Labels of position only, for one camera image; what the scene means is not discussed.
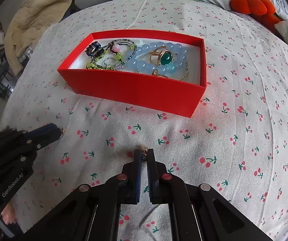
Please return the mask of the person left hand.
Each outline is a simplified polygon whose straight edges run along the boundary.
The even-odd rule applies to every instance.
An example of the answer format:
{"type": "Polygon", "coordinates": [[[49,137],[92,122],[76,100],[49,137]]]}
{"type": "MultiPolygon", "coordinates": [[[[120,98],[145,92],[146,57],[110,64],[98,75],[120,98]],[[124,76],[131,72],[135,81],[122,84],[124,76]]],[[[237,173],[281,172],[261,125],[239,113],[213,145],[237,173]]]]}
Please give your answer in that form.
{"type": "Polygon", "coordinates": [[[14,224],[16,222],[16,213],[11,202],[6,205],[0,216],[6,225],[14,224]]]}

